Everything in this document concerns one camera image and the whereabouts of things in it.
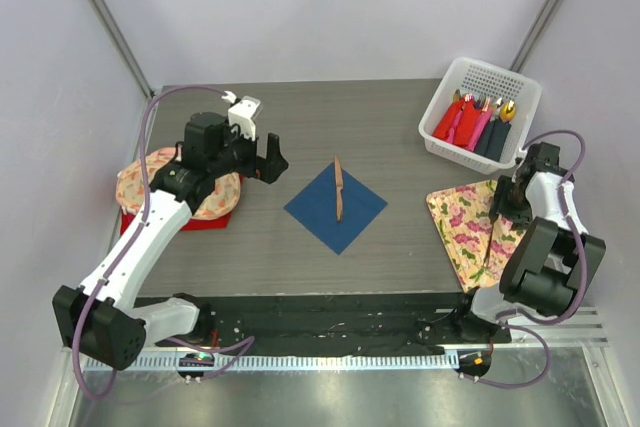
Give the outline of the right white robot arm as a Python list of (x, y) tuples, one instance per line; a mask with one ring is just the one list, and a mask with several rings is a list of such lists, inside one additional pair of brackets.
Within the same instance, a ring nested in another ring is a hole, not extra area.
[(489, 219), (508, 220), (524, 235), (499, 282), (462, 297), (451, 318), (460, 340), (489, 340), (501, 321), (516, 316), (554, 325), (580, 306), (606, 244), (580, 221), (573, 171), (560, 166), (559, 154), (555, 145), (535, 143), (513, 176), (499, 178)]

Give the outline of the blue paper napkin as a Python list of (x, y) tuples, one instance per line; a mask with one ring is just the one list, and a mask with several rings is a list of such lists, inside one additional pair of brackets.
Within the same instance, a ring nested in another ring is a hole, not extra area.
[(388, 202), (343, 171), (343, 217), (337, 220), (335, 163), (293, 197), (284, 210), (340, 255), (386, 208)]

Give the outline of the rose gold spoon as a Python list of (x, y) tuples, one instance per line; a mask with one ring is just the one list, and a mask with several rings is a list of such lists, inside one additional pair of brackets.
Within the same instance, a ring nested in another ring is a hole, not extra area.
[(483, 259), (483, 264), (482, 264), (483, 268), (485, 268), (486, 270), (489, 270), (489, 263), (490, 263), (490, 257), (491, 257), (493, 237), (494, 237), (494, 233), (495, 233), (495, 227), (499, 223), (499, 217), (500, 217), (499, 215), (495, 215), (495, 216), (490, 217), (491, 229), (489, 231), (489, 237), (488, 237), (488, 241), (487, 241), (487, 246), (486, 246), (485, 255), (484, 255), (484, 259)]

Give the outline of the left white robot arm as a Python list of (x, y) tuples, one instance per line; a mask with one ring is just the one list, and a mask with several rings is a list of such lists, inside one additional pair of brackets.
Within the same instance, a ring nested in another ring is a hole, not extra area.
[(171, 239), (191, 220), (216, 181), (232, 173), (274, 183), (289, 164), (278, 135), (257, 153), (250, 118), (204, 112), (185, 126), (179, 153), (143, 186), (143, 205), (108, 256), (76, 288), (62, 286), (52, 305), (64, 346), (117, 371), (144, 347), (171, 337), (193, 346), (213, 332), (209, 303), (184, 293), (145, 307), (134, 305), (144, 280)]

